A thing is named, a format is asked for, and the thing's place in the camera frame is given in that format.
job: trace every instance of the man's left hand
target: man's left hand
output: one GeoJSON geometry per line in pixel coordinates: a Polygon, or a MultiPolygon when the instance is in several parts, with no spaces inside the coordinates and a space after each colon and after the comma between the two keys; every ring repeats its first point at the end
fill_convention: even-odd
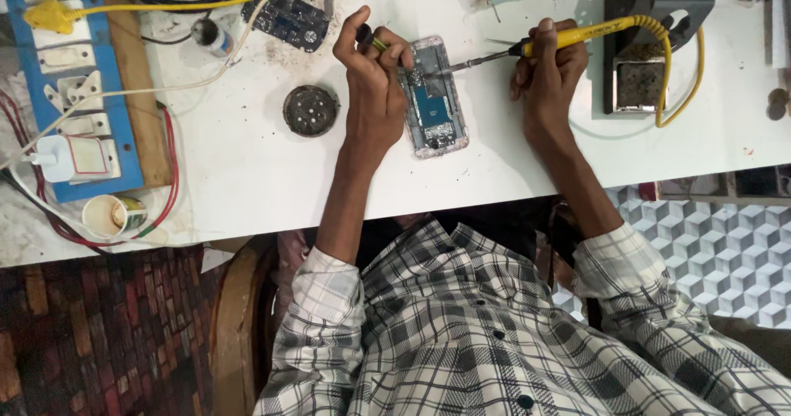
{"type": "Polygon", "coordinates": [[[384,27],[374,35],[388,48],[354,47],[357,28],[371,14],[363,6],[343,23],[333,54],[346,67],[349,83],[349,115],[341,158],[352,171],[373,175],[384,154],[403,135],[407,98],[398,83],[399,59],[412,68],[414,58],[409,42],[384,27]]]}

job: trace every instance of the shirt button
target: shirt button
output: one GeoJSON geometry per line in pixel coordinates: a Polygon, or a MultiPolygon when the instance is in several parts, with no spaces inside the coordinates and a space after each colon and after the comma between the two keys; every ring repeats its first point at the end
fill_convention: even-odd
{"type": "Polygon", "coordinates": [[[517,398],[517,403],[525,410],[533,408],[533,399],[528,395],[521,395],[517,398]]]}

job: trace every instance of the red wire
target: red wire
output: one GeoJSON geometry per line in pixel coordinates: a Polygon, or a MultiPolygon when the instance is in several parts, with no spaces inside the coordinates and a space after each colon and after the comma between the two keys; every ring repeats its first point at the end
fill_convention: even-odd
{"type": "MultiPolygon", "coordinates": [[[[3,89],[0,89],[0,96],[5,98],[8,104],[10,104],[11,108],[14,110],[14,117],[12,117],[11,113],[8,111],[6,106],[3,103],[0,103],[0,108],[2,108],[5,117],[8,118],[9,122],[11,123],[11,128],[14,129],[14,135],[16,135],[16,140],[19,141],[19,146],[24,147],[28,143],[28,133],[27,130],[25,129],[24,123],[22,122],[19,116],[19,110],[16,107],[16,103],[10,96],[8,96],[7,93],[5,93],[3,89]]],[[[168,138],[168,152],[170,154],[170,160],[173,164],[173,184],[170,187],[168,200],[165,202],[162,212],[153,221],[151,226],[147,227],[146,229],[156,228],[162,223],[162,221],[164,221],[164,219],[170,214],[171,210],[173,210],[173,205],[176,203],[176,198],[179,193],[179,162],[178,162],[178,158],[176,157],[176,138],[173,134],[173,122],[171,121],[170,112],[168,112],[168,108],[166,108],[163,104],[160,105],[160,108],[164,113],[165,131],[167,133],[167,138],[168,138]]],[[[43,202],[47,203],[44,175],[41,172],[41,168],[38,166],[33,166],[33,174],[35,176],[35,193],[43,202]]],[[[115,243],[93,242],[88,239],[72,236],[68,231],[61,228],[60,224],[58,224],[54,220],[49,220],[49,222],[55,233],[57,233],[62,238],[67,239],[74,243],[82,244],[87,247],[106,248],[106,247],[117,246],[125,243],[123,241],[115,242],[115,243]]],[[[132,237],[132,239],[137,239],[142,234],[143,234],[142,232],[138,233],[136,236],[132,237]]]]}

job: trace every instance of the floor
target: floor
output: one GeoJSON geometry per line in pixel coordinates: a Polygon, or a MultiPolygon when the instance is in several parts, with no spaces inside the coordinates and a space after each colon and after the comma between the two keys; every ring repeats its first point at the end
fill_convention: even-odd
{"type": "Polygon", "coordinates": [[[211,414],[202,248],[0,269],[0,414],[211,414]]]}
{"type": "MultiPolygon", "coordinates": [[[[791,328],[791,209],[643,201],[636,186],[607,191],[665,257],[678,289],[706,313],[791,328]]],[[[553,298],[581,317],[570,292],[559,289],[553,298]]]]}

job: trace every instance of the yellow plug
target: yellow plug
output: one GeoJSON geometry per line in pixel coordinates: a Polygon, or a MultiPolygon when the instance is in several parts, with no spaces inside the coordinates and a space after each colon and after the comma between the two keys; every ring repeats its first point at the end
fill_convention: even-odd
{"type": "Polygon", "coordinates": [[[44,2],[28,8],[22,17],[33,28],[57,31],[62,35],[71,35],[74,26],[71,25],[72,10],[59,0],[45,0],[44,2]]]}

